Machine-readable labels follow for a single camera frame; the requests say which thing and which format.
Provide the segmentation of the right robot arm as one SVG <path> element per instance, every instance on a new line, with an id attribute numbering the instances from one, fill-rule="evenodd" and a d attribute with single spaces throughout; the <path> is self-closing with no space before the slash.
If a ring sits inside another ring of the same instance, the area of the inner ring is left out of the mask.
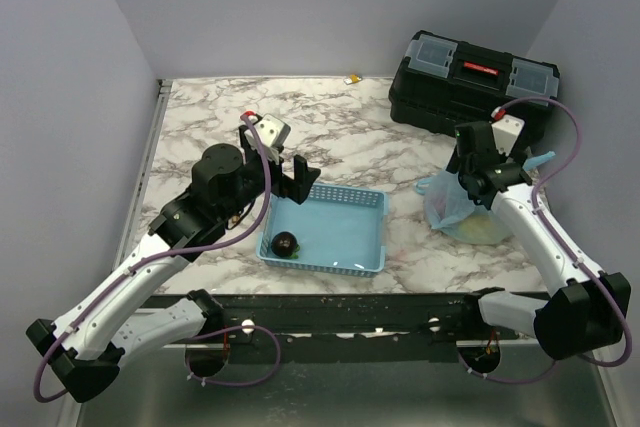
<path id="1" fill-rule="evenodd" d="M 522 165 L 508 160 L 488 122 L 460 124 L 448 165 L 468 198 L 513 233 L 536 266 L 546 301 L 499 288 L 473 294 L 476 305 L 460 314 L 460 326 L 480 339 L 504 327 L 536 339 L 554 360 L 629 342 L 626 322 L 631 286 L 590 259 L 540 201 Z"/>

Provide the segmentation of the light blue plastic bag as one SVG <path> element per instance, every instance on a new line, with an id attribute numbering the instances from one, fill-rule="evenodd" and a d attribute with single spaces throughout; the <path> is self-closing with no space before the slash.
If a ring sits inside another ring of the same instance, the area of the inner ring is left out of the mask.
<path id="1" fill-rule="evenodd" d="M 552 159 L 554 152 L 524 162 L 523 168 L 535 168 Z M 416 189 L 424 196 L 425 217 L 433 230 L 450 236 L 452 227 L 472 214 L 491 214 L 503 223 L 521 242 L 525 252 L 538 262 L 553 259 L 558 248 L 544 226 L 544 206 L 539 188 L 526 184 L 498 193 L 491 207 L 474 204 L 460 186 L 457 177 L 447 169 L 418 181 Z"/>

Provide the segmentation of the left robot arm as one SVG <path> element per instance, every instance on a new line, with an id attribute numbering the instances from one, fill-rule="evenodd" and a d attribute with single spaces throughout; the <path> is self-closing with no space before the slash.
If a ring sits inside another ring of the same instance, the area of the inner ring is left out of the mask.
<path id="1" fill-rule="evenodd" d="M 121 369 L 144 354 L 174 341 L 214 340 L 222 327 L 222 309 L 204 290 L 187 294 L 172 307 L 139 319 L 134 313 L 166 281 L 202 253 L 234 245 L 256 230 L 251 225 L 225 240 L 231 218 L 257 199 L 255 219 L 262 222 L 272 196 L 302 204 L 319 177 L 304 157 L 293 160 L 294 174 L 282 171 L 281 153 L 290 127 L 272 116 L 245 113 L 238 146 L 207 148 L 191 168 L 186 190 L 167 203 L 129 256 L 89 295 L 54 320 L 37 319 L 26 331 L 41 354 L 33 381 L 34 398 L 56 400 L 41 392 L 51 370 L 78 403 L 102 393 Z"/>

